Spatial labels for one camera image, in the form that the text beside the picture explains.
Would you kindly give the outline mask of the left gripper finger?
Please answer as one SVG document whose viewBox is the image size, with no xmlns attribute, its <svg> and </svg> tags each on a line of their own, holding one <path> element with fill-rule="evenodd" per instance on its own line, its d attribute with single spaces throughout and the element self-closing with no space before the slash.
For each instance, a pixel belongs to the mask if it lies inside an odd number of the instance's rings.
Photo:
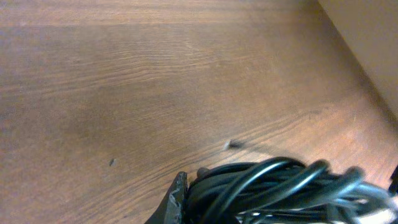
<svg viewBox="0 0 398 224">
<path fill-rule="evenodd" d="M 179 172 L 156 211 L 145 224 L 183 224 L 187 173 Z"/>
</svg>

